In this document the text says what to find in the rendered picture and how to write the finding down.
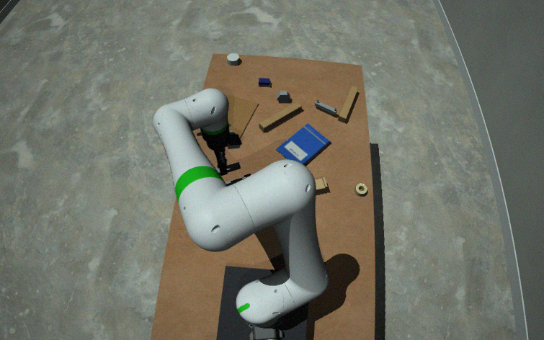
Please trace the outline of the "white short cylinder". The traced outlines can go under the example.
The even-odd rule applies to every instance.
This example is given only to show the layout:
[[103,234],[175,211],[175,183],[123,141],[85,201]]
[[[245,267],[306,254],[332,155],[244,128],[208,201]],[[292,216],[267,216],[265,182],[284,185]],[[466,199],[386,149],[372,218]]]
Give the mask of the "white short cylinder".
[[227,60],[230,66],[236,66],[239,64],[239,55],[236,53],[231,53],[228,55]]

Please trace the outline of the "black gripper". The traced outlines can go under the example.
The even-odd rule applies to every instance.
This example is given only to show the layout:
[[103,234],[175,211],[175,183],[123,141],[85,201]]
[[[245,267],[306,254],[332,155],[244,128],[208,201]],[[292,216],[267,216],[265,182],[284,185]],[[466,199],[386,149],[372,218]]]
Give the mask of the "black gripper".
[[216,159],[217,159],[217,162],[218,162],[217,167],[220,169],[220,175],[223,176],[223,175],[228,174],[228,172],[227,172],[227,159],[226,159],[226,157],[224,158],[224,156],[226,155],[225,154],[225,147],[228,145],[228,139],[226,139],[225,141],[223,141],[222,143],[219,143],[219,144],[209,144],[209,143],[207,143],[207,145],[208,145],[208,148],[213,150],[214,153],[215,153],[215,156],[216,156]]

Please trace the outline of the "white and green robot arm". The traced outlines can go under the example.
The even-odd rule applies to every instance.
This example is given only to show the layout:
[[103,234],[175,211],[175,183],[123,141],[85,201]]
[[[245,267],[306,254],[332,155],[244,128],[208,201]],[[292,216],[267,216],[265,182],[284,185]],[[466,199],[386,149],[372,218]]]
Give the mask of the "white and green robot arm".
[[207,143],[228,138],[228,149],[240,148],[238,134],[229,135],[228,109],[222,91],[204,89],[160,107],[153,126],[168,156],[184,224],[197,246],[225,251],[274,228],[285,267],[243,286],[236,307],[253,329],[249,340],[277,340],[283,337],[278,326],[285,315],[321,296],[329,285],[316,231],[316,183],[306,166],[284,159],[227,186],[193,130],[201,128],[197,136]]

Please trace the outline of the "blue notebook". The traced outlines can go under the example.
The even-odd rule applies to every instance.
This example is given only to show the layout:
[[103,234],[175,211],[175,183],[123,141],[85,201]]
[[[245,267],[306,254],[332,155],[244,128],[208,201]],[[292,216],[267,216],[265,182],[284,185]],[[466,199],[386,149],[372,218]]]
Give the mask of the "blue notebook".
[[309,124],[286,140],[276,150],[286,159],[298,161],[306,166],[331,142]]

